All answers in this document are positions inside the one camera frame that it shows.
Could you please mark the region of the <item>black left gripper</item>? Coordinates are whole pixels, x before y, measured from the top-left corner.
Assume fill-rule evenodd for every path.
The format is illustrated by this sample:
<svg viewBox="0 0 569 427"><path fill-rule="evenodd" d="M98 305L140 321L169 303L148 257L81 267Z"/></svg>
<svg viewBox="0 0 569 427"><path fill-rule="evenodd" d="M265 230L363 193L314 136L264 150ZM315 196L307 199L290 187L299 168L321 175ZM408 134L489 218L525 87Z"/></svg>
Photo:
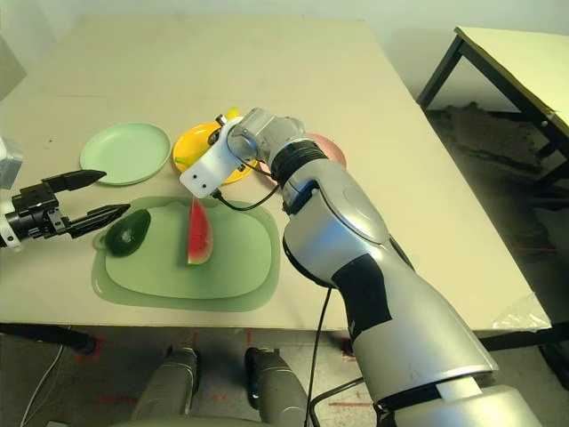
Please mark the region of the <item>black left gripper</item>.
<svg viewBox="0 0 569 427"><path fill-rule="evenodd" d="M69 234L79 238L107 227L120 218L130 204L105 205L76 220L60 212L57 192L81 189L107 175L98 170L78 170L43 179L4 201L4 242L20 243L28 238L51 238Z"/></svg>

